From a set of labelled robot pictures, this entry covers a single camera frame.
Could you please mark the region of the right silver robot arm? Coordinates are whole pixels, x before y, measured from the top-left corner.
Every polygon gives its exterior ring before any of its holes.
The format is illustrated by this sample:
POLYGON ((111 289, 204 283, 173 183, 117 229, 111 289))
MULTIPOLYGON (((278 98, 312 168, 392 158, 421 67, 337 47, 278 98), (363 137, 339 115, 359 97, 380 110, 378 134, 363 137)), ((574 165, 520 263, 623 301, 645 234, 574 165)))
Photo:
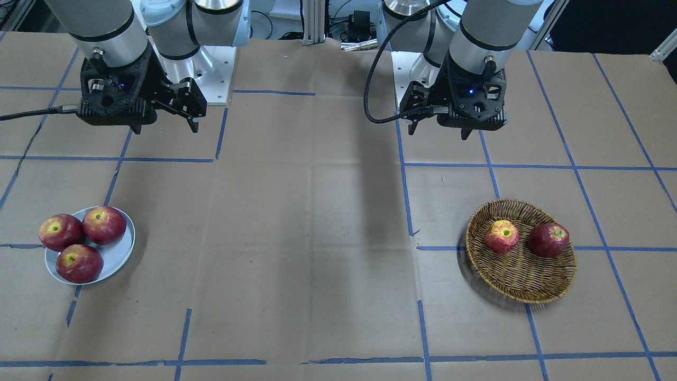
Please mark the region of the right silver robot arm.
POLYGON ((208 47, 244 46, 248 1, 48 1, 85 56, 75 110, 94 126, 140 133, 157 111, 186 119, 192 132, 206 116, 223 69, 208 47))

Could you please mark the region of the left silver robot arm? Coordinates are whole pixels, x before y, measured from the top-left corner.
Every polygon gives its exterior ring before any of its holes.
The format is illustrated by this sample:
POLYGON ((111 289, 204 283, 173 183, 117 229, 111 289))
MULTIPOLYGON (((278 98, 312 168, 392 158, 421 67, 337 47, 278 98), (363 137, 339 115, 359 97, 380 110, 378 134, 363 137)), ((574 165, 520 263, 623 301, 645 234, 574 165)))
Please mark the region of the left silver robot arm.
POLYGON ((383 1, 379 59, 384 51, 418 53, 396 118, 413 135, 435 118, 460 130, 493 132, 507 122, 505 65, 541 7, 540 1, 467 1, 453 24, 448 1, 383 1))

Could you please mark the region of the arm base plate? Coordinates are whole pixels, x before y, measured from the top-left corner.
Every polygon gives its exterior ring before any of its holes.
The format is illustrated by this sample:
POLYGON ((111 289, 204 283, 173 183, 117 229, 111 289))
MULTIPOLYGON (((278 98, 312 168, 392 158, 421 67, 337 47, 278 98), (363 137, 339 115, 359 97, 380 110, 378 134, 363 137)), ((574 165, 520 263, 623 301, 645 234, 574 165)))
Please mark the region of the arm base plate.
POLYGON ((393 51, 391 58, 396 91, 396 110, 400 111, 399 106, 409 83, 415 80, 430 87, 437 79, 440 68, 429 63, 422 52, 393 51))
POLYGON ((159 55, 169 80, 175 84, 191 77, 209 106, 227 106, 235 68, 236 47, 203 46, 192 57, 171 60, 159 55))

